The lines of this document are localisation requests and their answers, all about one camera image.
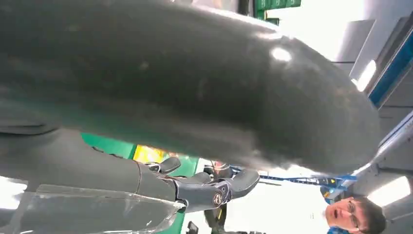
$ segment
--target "black mechanical part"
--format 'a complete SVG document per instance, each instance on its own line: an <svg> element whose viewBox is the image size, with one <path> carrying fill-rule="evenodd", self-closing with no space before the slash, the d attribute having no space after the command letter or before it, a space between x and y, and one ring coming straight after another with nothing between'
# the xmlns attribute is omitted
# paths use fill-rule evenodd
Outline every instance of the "black mechanical part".
<svg viewBox="0 0 413 234"><path fill-rule="evenodd" d="M161 163L148 162L145 163L145 165L148 166L152 172L169 174L181 166L181 161L179 161L177 157L169 157Z"/></svg>
<svg viewBox="0 0 413 234"><path fill-rule="evenodd" d="M199 228L192 222L190 221L188 223L188 231L186 232L187 234L198 234Z"/></svg>
<svg viewBox="0 0 413 234"><path fill-rule="evenodd" d="M1 115L257 169L375 155L367 97L267 23L161 0L0 5Z"/></svg>
<svg viewBox="0 0 413 234"><path fill-rule="evenodd" d="M193 177L180 178L157 174L167 184L174 186L176 200L185 204L181 212L191 213L216 209L232 199L240 198L250 192L260 178L256 171L243 170L231 178L220 178L210 181L207 173L201 172Z"/></svg>

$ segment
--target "fluorescent light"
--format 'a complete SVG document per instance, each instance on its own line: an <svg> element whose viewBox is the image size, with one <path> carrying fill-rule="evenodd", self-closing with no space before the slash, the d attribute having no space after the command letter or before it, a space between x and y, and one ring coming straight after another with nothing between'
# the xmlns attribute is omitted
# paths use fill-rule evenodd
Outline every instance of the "fluorescent light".
<svg viewBox="0 0 413 234"><path fill-rule="evenodd" d="M357 89L360 92L363 92L364 89L367 87L367 85L369 84L370 80L372 79L375 73L375 70L376 70L375 61L372 60L369 62L369 64L367 64L366 69L364 69L364 72L361 74L360 78L357 81L352 80L352 82L356 84Z"/></svg>
<svg viewBox="0 0 413 234"><path fill-rule="evenodd" d="M291 54L282 49L282 48L275 48L271 51L271 55L276 59L276 60L280 60L280 61L290 61L291 60Z"/></svg>
<svg viewBox="0 0 413 234"><path fill-rule="evenodd" d="M409 181L405 176L402 176L372 192L367 198L383 207L410 195L410 193Z"/></svg>
<svg viewBox="0 0 413 234"><path fill-rule="evenodd" d="M16 195L24 193L27 185L12 182L9 178L0 176L0 209L15 210L20 204L20 200L16 199Z"/></svg>

